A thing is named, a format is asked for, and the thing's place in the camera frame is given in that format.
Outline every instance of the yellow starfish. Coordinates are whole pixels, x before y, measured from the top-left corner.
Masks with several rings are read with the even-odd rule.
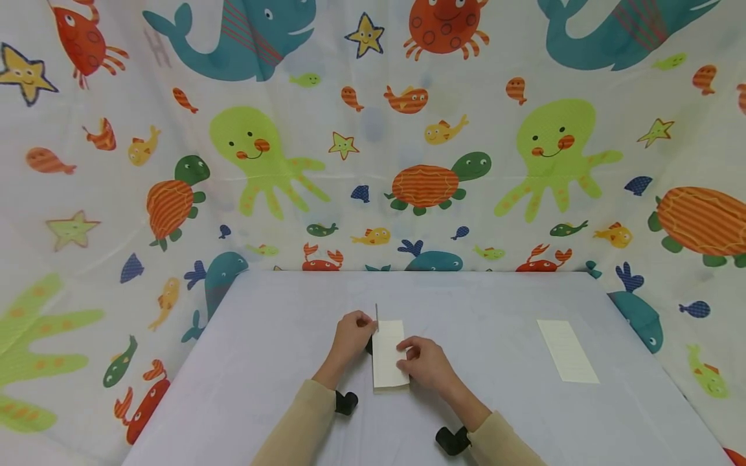
[[[656,141],[656,139],[670,139],[671,135],[668,134],[668,130],[674,125],[674,123],[675,122],[664,122],[660,118],[656,118],[655,122],[653,122],[653,126],[651,126],[651,130],[648,131],[648,134],[637,139],[637,142],[647,141],[645,143],[645,148],[647,149]]]
[[[57,237],[54,252],[64,248],[69,242],[74,242],[81,248],[87,248],[88,232],[100,223],[100,221],[87,221],[83,210],[77,211],[71,218],[47,220],[47,227]]]
[[[0,45],[5,69],[0,72],[0,84],[9,84],[21,88],[21,95],[26,105],[31,107],[39,98],[39,91],[59,92],[44,76],[44,62],[29,60],[5,42]]]

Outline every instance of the cartoon crab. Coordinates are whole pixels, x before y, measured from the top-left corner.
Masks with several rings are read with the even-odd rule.
[[[558,268],[562,267],[565,262],[569,261],[572,257],[572,249],[568,249],[565,252],[554,251],[554,258],[559,261],[559,265],[548,260],[536,260],[532,259],[536,256],[540,256],[549,249],[551,245],[544,246],[544,243],[536,246],[532,251],[531,255],[526,259],[526,263],[518,267],[516,272],[556,272]]]
[[[415,0],[410,11],[410,37],[404,43],[407,58],[414,51],[415,61],[423,50],[434,54],[450,54],[461,49],[464,60],[469,51],[466,44],[474,49],[474,56],[479,56],[479,45],[472,39],[476,34],[484,45],[489,44],[489,36],[479,31],[481,10],[488,0]]]
[[[72,77],[78,79],[81,89],[89,89],[86,76],[92,75],[99,67],[103,66],[112,76],[116,75],[116,70],[106,63],[106,60],[117,65],[122,71],[125,70],[125,64],[118,58],[107,55],[107,50],[124,58],[129,58],[130,55],[120,48],[106,45],[106,40],[97,27],[99,16],[98,10],[93,6],[94,0],[73,1],[90,8],[91,19],[62,7],[52,7],[51,10],[57,22],[57,32],[62,46],[75,66]]]
[[[127,411],[132,404],[132,387],[127,387],[127,395],[124,401],[116,399],[114,403],[114,417],[122,420],[122,424],[127,427],[127,443],[134,445],[140,433],[145,429],[145,425],[150,420],[153,412],[158,407],[158,403],[166,394],[166,390],[171,386],[169,376],[166,374],[166,369],[163,368],[163,363],[160,359],[153,359],[153,369],[145,372],[142,375],[144,380],[153,380],[154,378],[163,375],[163,378],[156,382],[148,394],[142,399],[140,406],[137,407],[135,415],[131,419],[127,419]]]
[[[305,254],[306,262],[303,262],[303,266],[301,267],[305,271],[338,271],[342,267],[342,261],[345,259],[345,257],[342,255],[342,253],[339,252],[339,249],[336,250],[336,252],[327,251],[327,255],[332,259],[334,262],[339,262],[339,265],[333,264],[332,262],[326,261],[326,260],[308,260],[308,256],[315,253],[319,249],[319,245],[309,246],[308,243],[306,243],[303,246],[303,253]]]

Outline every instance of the black clip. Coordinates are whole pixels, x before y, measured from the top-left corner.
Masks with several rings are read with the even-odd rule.
[[[437,434],[435,434],[435,441],[449,456],[456,456],[462,451],[466,450],[467,447],[471,446],[471,442],[466,436],[466,427],[458,429],[456,435],[452,434],[447,427],[441,427]]]

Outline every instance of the orange striped fish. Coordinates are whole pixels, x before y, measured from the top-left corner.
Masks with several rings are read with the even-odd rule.
[[[391,90],[391,86],[386,86],[386,93],[383,94],[389,101],[391,108],[405,115],[412,115],[422,110],[427,104],[427,90],[407,87],[401,95],[396,97]]]
[[[511,79],[505,86],[505,93],[514,101],[518,101],[518,105],[523,105],[528,101],[528,99],[523,96],[525,90],[526,81],[520,76]]]
[[[692,84],[694,84],[697,89],[702,89],[702,95],[714,94],[715,91],[712,90],[710,85],[717,74],[718,69],[715,65],[705,65],[697,70],[695,76],[692,78]]]
[[[98,122],[100,134],[91,134],[90,131],[83,126],[83,131],[88,133],[86,140],[91,141],[95,148],[100,151],[113,151],[116,149],[116,138],[114,137],[114,129],[111,127],[111,123],[106,118],[102,118]]]
[[[357,92],[350,86],[344,86],[342,88],[342,100],[350,107],[354,108],[356,112],[360,113],[365,107],[357,103]]]
[[[186,108],[187,110],[189,110],[192,113],[197,113],[197,111],[199,110],[198,108],[192,106],[189,103],[189,99],[187,98],[187,94],[184,94],[184,91],[181,90],[181,89],[179,89],[178,87],[174,88],[174,98],[179,103],[179,105],[181,105],[182,107]]]

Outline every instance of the cartoon starfish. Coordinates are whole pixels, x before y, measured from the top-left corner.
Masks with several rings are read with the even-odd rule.
[[[329,196],[303,175],[304,170],[323,170],[324,163],[306,157],[286,159],[277,127],[261,111],[252,107],[223,110],[210,123],[210,138],[215,149],[246,174],[246,188],[239,202],[243,215],[249,217],[254,213],[254,201],[257,194],[263,192],[269,211],[282,220],[284,216],[275,187],[297,208],[308,212],[308,204],[292,188],[293,180],[299,181],[317,198],[329,202]]]
[[[29,350],[37,340],[72,332],[104,317],[100,309],[42,315],[44,306],[61,289],[60,276],[49,274],[24,290],[0,315],[0,425],[8,429],[39,432],[52,427],[57,416],[41,406],[2,394],[6,385],[68,374],[88,364],[88,358],[82,354]]]
[[[26,106],[31,107],[39,99],[39,91],[59,92],[44,75],[45,66],[41,60],[29,60],[5,42],[0,45],[5,69],[0,72],[0,84],[10,84],[21,88],[21,96]]]
[[[596,121],[593,106],[583,100],[563,99],[534,110],[518,130],[517,147],[528,168],[528,176],[511,189],[495,206],[495,215],[507,214],[528,193],[533,193],[526,208],[526,222],[539,212],[544,190],[552,189],[560,212],[570,206],[568,185],[576,180],[591,198],[601,196],[591,170],[604,163],[621,160],[619,151],[604,151],[583,157],[583,148],[593,133]]]

